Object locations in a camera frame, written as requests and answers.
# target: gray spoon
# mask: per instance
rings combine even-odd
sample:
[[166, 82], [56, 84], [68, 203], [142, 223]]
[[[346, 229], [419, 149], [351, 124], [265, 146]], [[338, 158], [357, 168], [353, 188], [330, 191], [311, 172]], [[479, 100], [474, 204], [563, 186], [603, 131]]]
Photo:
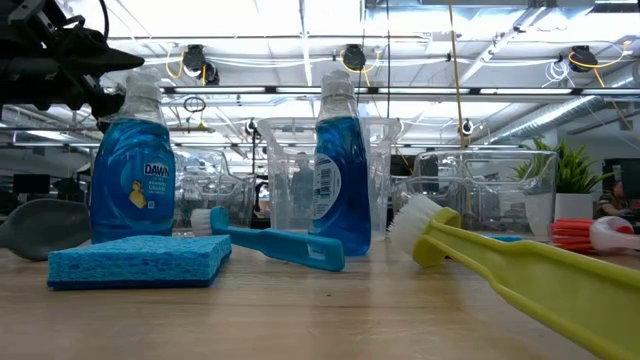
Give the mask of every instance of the gray spoon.
[[90, 238], [89, 210], [71, 201], [29, 201], [0, 225], [0, 248], [33, 261], [47, 260], [51, 251], [76, 247]]

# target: green plant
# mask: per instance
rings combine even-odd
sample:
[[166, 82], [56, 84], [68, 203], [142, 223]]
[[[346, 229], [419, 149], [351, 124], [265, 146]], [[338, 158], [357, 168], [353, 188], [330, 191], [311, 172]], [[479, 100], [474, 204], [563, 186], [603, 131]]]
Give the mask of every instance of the green plant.
[[[558, 169], [556, 170], [556, 193], [559, 194], [588, 194], [594, 186], [602, 180], [613, 176], [613, 173], [606, 173], [600, 176], [591, 175], [589, 167], [598, 160], [590, 161], [589, 156], [584, 154], [586, 145], [582, 145], [577, 151], [569, 149], [567, 142], [563, 139], [556, 147], [545, 144], [542, 140], [534, 138], [533, 142], [536, 150], [555, 151], [558, 153]], [[543, 170], [544, 157], [535, 157], [533, 164], [526, 163], [514, 167], [518, 179], [523, 179], [529, 172], [529, 177], [538, 176]]]

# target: white pot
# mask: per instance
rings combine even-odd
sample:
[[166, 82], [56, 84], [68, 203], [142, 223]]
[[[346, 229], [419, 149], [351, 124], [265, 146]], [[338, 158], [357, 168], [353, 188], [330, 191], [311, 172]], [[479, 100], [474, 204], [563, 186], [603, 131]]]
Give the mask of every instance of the white pot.
[[549, 236], [549, 227], [553, 221], [553, 194], [528, 195], [524, 200], [527, 220], [533, 235], [540, 238]]
[[593, 219], [591, 194], [556, 194], [555, 220]]

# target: dawn dish soap bottle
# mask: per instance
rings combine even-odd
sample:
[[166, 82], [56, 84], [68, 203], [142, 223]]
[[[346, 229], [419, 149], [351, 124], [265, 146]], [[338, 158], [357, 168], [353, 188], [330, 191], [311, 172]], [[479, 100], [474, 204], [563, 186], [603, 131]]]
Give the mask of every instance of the dawn dish soap bottle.
[[310, 233], [342, 242], [345, 255], [363, 255], [371, 243], [367, 151], [349, 74], [322, 79]]
[[134, 71], [95, 159], [91, 182], [94, 244], [134, 235], [171, 236], [175, 158], [160, 110], [160, 76]]

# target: sponge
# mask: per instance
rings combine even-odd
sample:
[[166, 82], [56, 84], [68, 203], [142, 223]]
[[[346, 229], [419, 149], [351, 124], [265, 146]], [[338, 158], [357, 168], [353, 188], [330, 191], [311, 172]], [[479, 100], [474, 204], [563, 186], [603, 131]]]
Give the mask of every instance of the sponge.
[[54, 290], [206, 287], [231, 255], [228, 235], [133, 236], [49, 254]]

